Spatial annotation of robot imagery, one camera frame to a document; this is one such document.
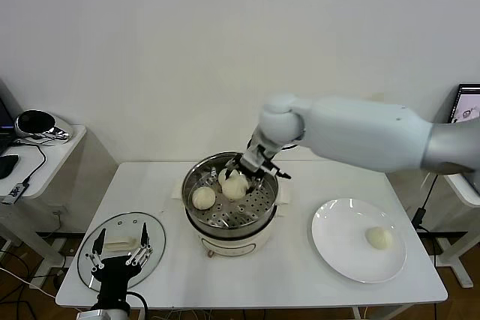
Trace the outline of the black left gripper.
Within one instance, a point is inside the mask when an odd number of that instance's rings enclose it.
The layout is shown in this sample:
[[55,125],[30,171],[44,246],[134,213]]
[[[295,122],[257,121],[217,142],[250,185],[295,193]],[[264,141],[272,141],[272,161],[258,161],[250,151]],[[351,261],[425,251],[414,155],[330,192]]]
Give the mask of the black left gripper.
[[111,257],[101,260],[104,248],[106,229],[100,231],[94,240],[91,252],[85,256],[91,261],[93,277],[100,282],[100,291],[97,303],[92,310],[129,310],[131,307],[126,301],[128,283],[138,275],[152,254],[149,242],[147,224],[143,223],[140,237],[140,246],[133,251],[130,257]]

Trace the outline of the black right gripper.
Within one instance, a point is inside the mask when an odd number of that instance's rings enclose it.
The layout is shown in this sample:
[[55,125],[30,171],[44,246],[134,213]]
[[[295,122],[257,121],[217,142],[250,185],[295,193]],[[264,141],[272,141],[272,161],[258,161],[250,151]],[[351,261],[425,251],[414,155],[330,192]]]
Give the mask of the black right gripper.
[[275,153],[260,151],[246,151],[237,154],[230,159],[225,166],[225,179],[239,176],[241,173],[246,176],[248,189],[254,190],[261,186],[265,173],[271,173],[274,168],[272,162]]

